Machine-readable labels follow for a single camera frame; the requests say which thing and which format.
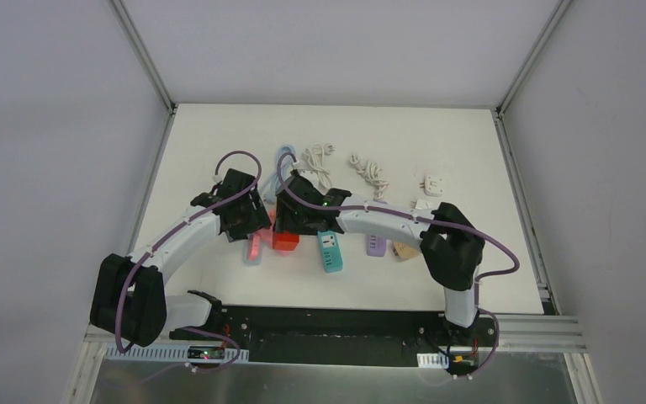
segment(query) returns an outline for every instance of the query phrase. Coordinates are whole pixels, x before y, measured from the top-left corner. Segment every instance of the white table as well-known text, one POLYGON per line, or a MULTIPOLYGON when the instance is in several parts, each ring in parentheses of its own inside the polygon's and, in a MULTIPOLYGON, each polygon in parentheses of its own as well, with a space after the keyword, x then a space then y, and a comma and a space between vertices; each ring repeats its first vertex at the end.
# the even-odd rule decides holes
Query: white table
MULTIPOLYGON (((372 197, 373 189, 349 166, 351 152, 369 158, 390 181, 385 199, 408 206, 417 198, 455 204, 478 229, 505 243, 521 260, 513 275, 485 279, 480 306, 499 313, 543 313, 522 225, 516 211, 494 121, 488 110, 289 105, 181 104, 167 140, 136 246, 172 224, 189 201, 213 184, 214 166, 231 150, 262 161, 265 178, 274 154, 290 143, 300 154, 314 142, 335 145, 327 158, 333 185, 372 197), (442 198, 424 195, 426 173, 445 178, 442 198)), ((247 157, 225 164, 254 174, 247 157)), ((286 258, 264 248, 258 266, 243 261, 244 242, 226 237, 202 246, 170 279, 168 295, 202 290, 225 304, 368 310, 444 309, 442 286, 432 280, 422 256, 400 261, 388 247, 368 257, 365 236, 338 236, 345 268, 323 271, 316 237, 301 237, 286 258)), ((481 272, 509 268, 511 261, 490 244, 481 272)))

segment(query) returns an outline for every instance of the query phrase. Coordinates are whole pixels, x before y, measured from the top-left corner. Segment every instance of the red object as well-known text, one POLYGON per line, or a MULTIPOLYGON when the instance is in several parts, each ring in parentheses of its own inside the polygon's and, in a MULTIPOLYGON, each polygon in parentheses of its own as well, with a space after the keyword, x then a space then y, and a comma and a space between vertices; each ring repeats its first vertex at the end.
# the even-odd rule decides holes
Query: red object
POLYGON ((299 245, 299 235, 284 231, 283 233, 273 233, 273 242, 271 243, 274 250, 293 251, 299 245))
POLYGON ((261 244, 261 236, 259 236, 258 231, 252 234, 252 238, 249 239, 249 261, 256 261, 258 258, 258 248, 261 244))

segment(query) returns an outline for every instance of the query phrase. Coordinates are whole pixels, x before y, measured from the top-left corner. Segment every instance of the white adapter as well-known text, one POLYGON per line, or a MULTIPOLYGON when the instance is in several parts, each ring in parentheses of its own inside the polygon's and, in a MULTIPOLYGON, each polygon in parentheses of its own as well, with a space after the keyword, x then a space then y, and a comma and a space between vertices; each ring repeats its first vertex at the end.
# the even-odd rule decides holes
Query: white adapter
POLYGON ((417 202, 412 206, 415 209, 435 209, 436 206, 429 200, 417 198, 417 202))
POLYGON ((425 176, 425 194, 429 196, 442 196, 442 177, 427 174, 425 176))

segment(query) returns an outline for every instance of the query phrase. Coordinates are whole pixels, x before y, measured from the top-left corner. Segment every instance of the beige power strip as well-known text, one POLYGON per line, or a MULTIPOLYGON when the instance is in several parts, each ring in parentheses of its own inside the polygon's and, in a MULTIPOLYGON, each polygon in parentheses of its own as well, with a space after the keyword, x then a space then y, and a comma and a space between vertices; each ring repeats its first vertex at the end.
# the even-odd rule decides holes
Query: beige power strip
POLYGON ((420 255, 420 252, 401 242, 392 243, 394 255, 402 259, 410 259, 420 255))

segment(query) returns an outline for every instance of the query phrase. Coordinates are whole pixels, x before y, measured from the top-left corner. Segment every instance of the gray wall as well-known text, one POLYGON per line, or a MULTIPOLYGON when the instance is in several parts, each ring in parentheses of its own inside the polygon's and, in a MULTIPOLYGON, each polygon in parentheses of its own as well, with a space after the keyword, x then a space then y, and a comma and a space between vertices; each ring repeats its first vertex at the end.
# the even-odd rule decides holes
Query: gray wall
POLYGON ((558 0, 126 0, 182 103, 497 105, 558 0))
POLYGON ((646 2, 576 2, 507 121, 604 398, 646 402, 646 2))
POLYGON ((58 402, 165 112, 104 0, 0 1, 0 402, 58 402))

